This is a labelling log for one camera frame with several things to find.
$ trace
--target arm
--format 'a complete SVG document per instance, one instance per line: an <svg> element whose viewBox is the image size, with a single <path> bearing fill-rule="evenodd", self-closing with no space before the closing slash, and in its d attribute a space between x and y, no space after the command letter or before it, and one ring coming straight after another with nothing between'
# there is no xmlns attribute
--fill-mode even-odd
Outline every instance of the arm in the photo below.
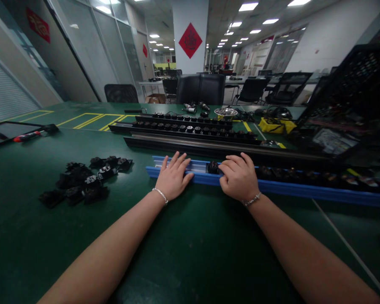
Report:
<svg viewBox="0 0 380 304"><path fill-rule="evenodd" d="M225 194L249 201L260 191L249 156L227 156L219 168ZM380 297L315 237L265 195L248 206L294 287L307 303L380 303Z"/></svg>
<svg viewBox="0 0 380 304"><path fill-rule="evenodd" d="M193 174L185 177L190 162L186 154L173 156L166 167L166 156L155 188L168 201L186 188ZM157 192L148 193L139 203L103 232L61 275L38 302L47 303L104 303L117 287L131 259L156 216L165 206Z"/></svg>

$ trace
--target person's left hand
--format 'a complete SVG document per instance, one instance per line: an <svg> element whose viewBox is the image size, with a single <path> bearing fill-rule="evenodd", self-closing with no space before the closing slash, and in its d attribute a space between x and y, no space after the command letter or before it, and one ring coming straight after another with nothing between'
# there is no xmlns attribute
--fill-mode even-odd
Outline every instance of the person's left hand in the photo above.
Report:
<svg viewBox="0 0 380 304"><path fill-rule="evenodd" d="M174 154L169 166L167 166L169 157L165 157L155 186L156 189L159 189L166 196L168 201L178 197L194 176L193 173L184 176L186 167L191 159L185 160L186 153L183 153L180 157L179 154L179 151Z"/></svg>

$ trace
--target silver bracelet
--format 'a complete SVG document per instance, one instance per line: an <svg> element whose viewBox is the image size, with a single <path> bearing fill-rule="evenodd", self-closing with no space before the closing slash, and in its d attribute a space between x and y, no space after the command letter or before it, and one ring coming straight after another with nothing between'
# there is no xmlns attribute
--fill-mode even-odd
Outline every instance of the silver bracelet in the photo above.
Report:
<svg viewBox="0 0 380 304"><path fill-rule="evenodd" d="M259 192L258 195L256 195L254 198L252 198L250 201L245 201L243 200L241 203L245 206L245 207L248 207L249 205L253 204L254 202L256 202L258 199L261 198L261 194L262 192Z"/></svg>
<svg viewBox="0 0 380 304"><path fill-rule="evenodd" d="M160 195L163 196L163 198L165 199L165 206L166 206L166 205L168 204L169 201L166 199L166 196L162 193L162 191L160 191L159 189L156 189L156 188L153 188L152 191L153 191L153 190L158 191L158 192L160 193Z"/></svg>

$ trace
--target metal bowl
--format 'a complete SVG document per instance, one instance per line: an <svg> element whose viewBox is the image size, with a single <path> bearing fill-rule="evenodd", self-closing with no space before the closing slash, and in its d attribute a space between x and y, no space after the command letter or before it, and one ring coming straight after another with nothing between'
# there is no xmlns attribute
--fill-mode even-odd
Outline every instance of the metal bowl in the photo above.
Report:
<svg viewBox="0 0 380 304"><path fill-rule="evenodd" d="M218 115L218 120L231 121L234 116L238 115L238 111L231 108L219 108L214 111Z"/></svg>

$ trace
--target desk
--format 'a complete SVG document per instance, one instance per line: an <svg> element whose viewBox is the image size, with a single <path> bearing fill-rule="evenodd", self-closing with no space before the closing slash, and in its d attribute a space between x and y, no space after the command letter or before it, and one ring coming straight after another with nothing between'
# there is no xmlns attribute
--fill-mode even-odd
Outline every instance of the desk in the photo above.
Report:
<svg viewBox="0 0 380 304"><path fill-rule="evenodd" d="M239 84L239 85L242 85L245 83L245 80L248 79L248 77L250 76L236 76L237 78L242 78L242 80L230 80L229 77L226 77L225 79L225 84ZM256 79L265 79L264 76L257 76ZM280 77L274 77L270 80L269 84L276 84L278 83L280 80ZM319 81L319 78L310 78L306 84L317 84ZM142 92L144 93L144 97L147 96L147 93L146 93L146 89L145 87L151 87L152 89L152 93L153 93L153 86L156 86L157 88L157 92L158 94L160 94L159 92L159 86L160 85L163 85L163 82L160 80L160 81L140 81L139 82L139 85L141 86L142 88Z"/></svg>
<svg viewBox="0 0 380 304"><path fill-rule="evenodd" d="M152 155L165 154L130 149L121 134L104 129L125 117L123 109L142 106L148 113L178 109L67 102L45 109L53 112L13 119L55 123L61 132L0 146L0 303L35 303L97 236L154 187L145 166L153 165ZM89 164L94 156L109 155L133 159L134 165L106 183L110 189L106 201L75 207L62 202L53 210L38 202L43 191L54 188L66 163ZM323 213L310 199L269 197L380 293L334 230L380 282L380 209L318 201ZM238 303L239 299L302 303L246 209L220 188L190 185L158 216L110 302Z"/></svg>

